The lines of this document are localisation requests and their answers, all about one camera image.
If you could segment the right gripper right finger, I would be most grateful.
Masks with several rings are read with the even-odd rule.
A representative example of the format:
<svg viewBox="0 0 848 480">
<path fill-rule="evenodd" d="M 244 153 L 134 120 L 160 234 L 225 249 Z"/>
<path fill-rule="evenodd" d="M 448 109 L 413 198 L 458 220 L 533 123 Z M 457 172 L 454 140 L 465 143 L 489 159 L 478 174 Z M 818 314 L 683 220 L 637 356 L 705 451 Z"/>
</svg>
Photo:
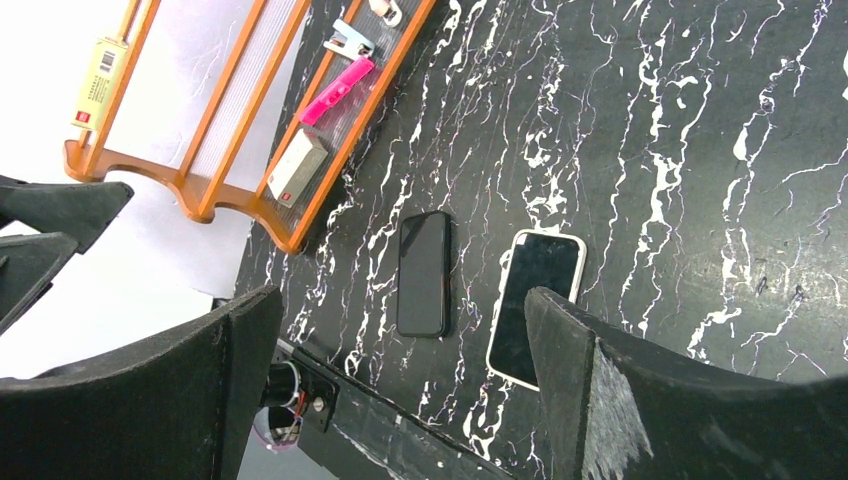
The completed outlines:
<svg viewBox="0 0 848 480">
<path fill-rule="evenodd" d="M 527 336 L 558 479 L 843 479 L 847 381 L 710 366 L 531 289 Z"/>
</svg>

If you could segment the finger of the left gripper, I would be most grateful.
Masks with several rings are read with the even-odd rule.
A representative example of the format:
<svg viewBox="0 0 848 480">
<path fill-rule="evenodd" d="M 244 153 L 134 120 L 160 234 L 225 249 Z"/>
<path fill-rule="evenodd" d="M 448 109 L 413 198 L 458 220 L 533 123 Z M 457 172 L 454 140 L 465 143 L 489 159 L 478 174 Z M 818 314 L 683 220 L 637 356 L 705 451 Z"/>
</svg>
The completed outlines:
<svg viewBox="0 0 848 480">
<path fill-rule="evenodd" d="M 86 253 L 134 196 L 124 182 L 45 184 L 1 178 L 1 226 L 62 233 Z"/>
<path fill-rule="evenodd" d="M 1 238 L 1 333 L 43 296 L 77 247 L 58 232 Z"/>
</svg>

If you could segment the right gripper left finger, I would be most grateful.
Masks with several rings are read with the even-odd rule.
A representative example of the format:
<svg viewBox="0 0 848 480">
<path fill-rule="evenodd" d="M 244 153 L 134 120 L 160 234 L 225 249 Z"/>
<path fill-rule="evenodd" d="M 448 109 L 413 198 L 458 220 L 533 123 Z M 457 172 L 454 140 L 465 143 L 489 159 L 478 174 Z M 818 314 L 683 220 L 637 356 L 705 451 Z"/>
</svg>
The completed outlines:
<svg viewBox="0 0 848 480">
<path fill-rule="evenodd" d="M 276 348 L 280 291 L 31 379 L 1 382 L 5 479 L 234 479 Z"/>
</svg>

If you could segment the black phone case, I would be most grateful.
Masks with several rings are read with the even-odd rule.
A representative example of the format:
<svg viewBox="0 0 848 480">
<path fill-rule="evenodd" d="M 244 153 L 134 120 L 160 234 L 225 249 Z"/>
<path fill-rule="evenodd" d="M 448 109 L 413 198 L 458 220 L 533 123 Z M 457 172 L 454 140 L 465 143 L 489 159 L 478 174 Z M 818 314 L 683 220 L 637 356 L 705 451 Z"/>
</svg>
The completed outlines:
<svg viewBox="0 0 848 480">
<path fill-rule="evenodd" d="M 451 219 L 442 211 L 400 225 L 396 328 L 404 337 L 438 338 L 448 331 Z"/>
</svg>

